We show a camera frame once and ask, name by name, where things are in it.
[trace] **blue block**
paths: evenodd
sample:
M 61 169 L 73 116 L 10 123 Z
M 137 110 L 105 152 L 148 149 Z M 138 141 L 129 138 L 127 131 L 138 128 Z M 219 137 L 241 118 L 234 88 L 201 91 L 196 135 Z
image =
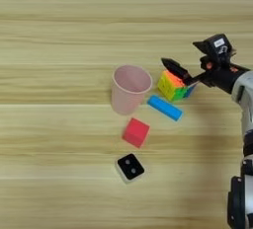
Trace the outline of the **blue block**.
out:
M 189 89 L 188 89 L 188 91 L 186 92 L 186 94 L 184 95 L 184 99 L 185 98 L 189 98 L 190 96 L 191 96 L 191 94 L 192 94 L 192 92 L 194 91 L 194 88 L 196 87 L 196 85 L 193 85 L 192 87 L 190 87 Z
M 180 109 L 163 101 L 157 96 L 151 96 L 150 99 L 147 101 L 147 103 L 150 106 L 162 112 L 163 114 L 168 115 L 175 121 L 177 121 L 180 118 L 180 116 L 183 114 L 183 112 Z

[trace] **yellow cube face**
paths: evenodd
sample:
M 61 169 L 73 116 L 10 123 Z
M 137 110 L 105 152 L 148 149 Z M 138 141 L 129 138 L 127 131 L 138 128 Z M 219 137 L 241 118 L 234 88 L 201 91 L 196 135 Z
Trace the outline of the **yellow cube face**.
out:
M 158 88 L 162 92 L 162 94 L 166 97 L 166 99 L 171 101 L 175 95 L 176 88 L 168 80 L 165 72 L 166 71 L 162 72 L 162 75 L 161 75 L 160 80 L 158 82 Z

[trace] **toy block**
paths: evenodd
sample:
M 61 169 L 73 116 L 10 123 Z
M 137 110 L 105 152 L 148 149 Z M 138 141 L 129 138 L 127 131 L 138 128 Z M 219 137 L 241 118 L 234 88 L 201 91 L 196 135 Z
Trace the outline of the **toy block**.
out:
M 158 81 L 158 88 L 167 100 L 176 101 L 188 98 L 195 86 L 188 88 L 182 79 L 165 70 Z
M 118 160 L 118 166 L 124 173 L 127 181 L 131 181 L 144 173 L 142 165 L 133 154 L 128 154 Z
M 139 148 L 143 144 L 148 130 L 149 125 L 132 118 L 126 127 L 123 139 L 133 146 Z
M 180 109 L 163 101 L 157 96 L 151 96 L 147 103 L 151 105 L 152 107 L 154 107 L 155 109 L 162 112 L 163 114 L 168 115 L 175 121 L 177 121 L 183 114 L 183 112 Z
M 196 86 L 197 86 L 197 84 L 194 84 L 191 87 L 188 87 L 188 90 L 185 93 L 184 98 L 189 98 L 192 95 L 192 93 L 193 93 Z

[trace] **blue rectangular block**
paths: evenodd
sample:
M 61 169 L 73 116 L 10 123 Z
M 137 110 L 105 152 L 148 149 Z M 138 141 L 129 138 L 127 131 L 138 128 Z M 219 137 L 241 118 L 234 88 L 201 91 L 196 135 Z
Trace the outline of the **blue rectangular block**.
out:
M 157 96 L 151 96 L 150 99 L 147 101 L 147 103 L 150 106 L 154 107 L 155 109 L 159 110 L 160 112 L 164 113 L 165 115 L 168 115 L 175 121 L 177 121 L 183 114 L 183 112 L 180 109 L 163 101 Z

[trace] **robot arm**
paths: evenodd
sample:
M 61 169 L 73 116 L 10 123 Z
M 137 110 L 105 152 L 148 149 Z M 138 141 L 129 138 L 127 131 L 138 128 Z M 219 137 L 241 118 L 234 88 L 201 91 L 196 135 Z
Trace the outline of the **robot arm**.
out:
M 232 100 L 242 108 L 244 159 L 240 178 L 231 180 L 227 221 L 231 228 L 253 228 L 253 71 L 242 74 L 232 89 Z
M 205 54 L 201 67 L 205 72 L 192 77 L 188 70 L 173 59 L 162 58 L 163 65 L 186 85 L 202 82 L 231 94 L 242 108 L 244 159 L 241 176 L 231 179 L 228 193 L 227 222 L 232 229 L 253 229 L 253 71 L 230 62 L 235 54 L 225 35 L 215 35 L 194 46 Z

